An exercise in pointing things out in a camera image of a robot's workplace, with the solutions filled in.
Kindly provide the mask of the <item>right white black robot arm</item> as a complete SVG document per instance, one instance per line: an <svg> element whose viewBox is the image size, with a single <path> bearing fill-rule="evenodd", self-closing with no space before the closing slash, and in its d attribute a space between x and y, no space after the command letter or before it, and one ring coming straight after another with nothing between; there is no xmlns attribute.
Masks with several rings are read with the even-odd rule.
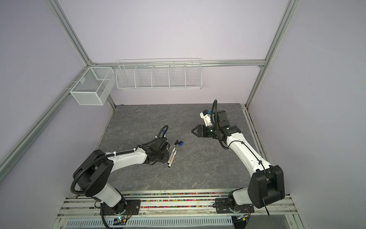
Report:
<svg viewBox="0 0 366 229"><path fill-rule="evenodd" d="M192 133L197 137L216 139L224 149L233 150L251 176L247 188L229 194L228 207L231 210L238 212L247 204L260 209L285 198L283 170L256 152L242 131L229 123L225 111L204 110L200 117L204 124L196 126Z"/></svg>

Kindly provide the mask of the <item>black whiteboard marker two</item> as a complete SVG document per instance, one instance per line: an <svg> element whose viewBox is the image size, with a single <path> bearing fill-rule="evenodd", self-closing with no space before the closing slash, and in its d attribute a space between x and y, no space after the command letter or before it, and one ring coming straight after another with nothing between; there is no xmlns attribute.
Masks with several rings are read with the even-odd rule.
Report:
<svg viewBox="0 0 366 229"><path fill-rule="evenodd" d="M173 150L171 152L170 160L172 160L174 158L175 153L176 153L176 148L173 148Z"/></svg>

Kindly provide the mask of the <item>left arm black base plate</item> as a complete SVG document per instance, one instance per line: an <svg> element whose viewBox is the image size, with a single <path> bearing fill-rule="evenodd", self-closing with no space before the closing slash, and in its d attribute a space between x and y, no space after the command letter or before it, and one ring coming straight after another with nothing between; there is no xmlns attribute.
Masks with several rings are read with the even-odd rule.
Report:
<svg viewBox="0 0 366 229"><path fill-rule="evenodd" d="M101 209L106 216L119 216L119 215L138 215L141 206L140 199L124 200L118 203L115 207L109 207L103 203Z"/></svg>

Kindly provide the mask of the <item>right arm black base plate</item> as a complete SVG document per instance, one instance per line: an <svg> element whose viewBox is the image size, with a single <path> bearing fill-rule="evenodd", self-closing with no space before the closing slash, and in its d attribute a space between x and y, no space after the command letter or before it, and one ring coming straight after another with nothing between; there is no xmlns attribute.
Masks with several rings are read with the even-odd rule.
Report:
<svg viewBox="0 0 366 229"><path fill-rule="evenodd" d="M216 209L216 212L218 214L254 213L254 207L252 204L238 205L230 197L216 198L213 204L213 208Z"/></svg>

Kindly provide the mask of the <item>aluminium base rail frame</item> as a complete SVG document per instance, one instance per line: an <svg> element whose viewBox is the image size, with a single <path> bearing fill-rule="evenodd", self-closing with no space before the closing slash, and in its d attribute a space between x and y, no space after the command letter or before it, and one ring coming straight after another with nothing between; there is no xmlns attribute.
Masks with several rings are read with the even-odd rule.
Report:
<svg viewBox="0 0 366 229"><path fill-rule="evenodd" d="M247 225L249 221L257 222L260 219L283 219L285 228L302 229L304 225L290 195L284 199L258 209L254 213L218 214L213 204L216 198L227 198L229 189L192 189L192 190L156 190L156 191L129 191L125 193L126 200L140 199L141 206L138 215L106 216L101 204L92 198L79 195L67 198L59 211L52 226L54 229L65 229L70 219L121 218L124 222L132 217L231 217L234 226L231 229Z"/></svg>

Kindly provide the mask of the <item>black whiteboard marker one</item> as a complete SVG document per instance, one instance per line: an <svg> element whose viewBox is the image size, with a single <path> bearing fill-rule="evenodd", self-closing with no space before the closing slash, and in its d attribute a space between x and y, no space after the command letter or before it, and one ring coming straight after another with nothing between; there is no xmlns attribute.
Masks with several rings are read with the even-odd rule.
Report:
<svg viewBox="0 0 366 229"><path fill-rule="evenodd" d="M169 156L169 159L168 159L168 162L167 162L168 166L170 166L170 163L172 161L172 158L173 158L174 153L175 153L175 147L172 149L172 152L171 152L171 154Z"/></svg>

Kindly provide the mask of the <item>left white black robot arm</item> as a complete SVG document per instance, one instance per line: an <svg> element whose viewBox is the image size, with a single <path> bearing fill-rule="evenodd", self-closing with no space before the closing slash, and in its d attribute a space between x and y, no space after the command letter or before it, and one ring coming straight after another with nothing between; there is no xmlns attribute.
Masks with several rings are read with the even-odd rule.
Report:
<svg viewBox="0 0 366 229"><path fill-rule="evenodd" d="M166 138L156 139L137 147L113 153L93 151L73 174L70 191L100 201L113 214L122 214L128 208L124 195L108 183L110 174L132 165L167 163L170 144Z"/></svg>

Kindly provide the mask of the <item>white mesh box basket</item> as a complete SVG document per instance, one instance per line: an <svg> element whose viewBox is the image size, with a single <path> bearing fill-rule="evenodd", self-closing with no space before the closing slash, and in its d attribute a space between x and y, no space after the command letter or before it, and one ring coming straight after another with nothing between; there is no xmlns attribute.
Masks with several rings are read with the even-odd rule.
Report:
<svg viewBox="0 0 366 229"><path fill-rule="evenodd" d="M82 106L102 106L107 101L116 77L111 67L89 67L71 89L71 95Z"/></svg>

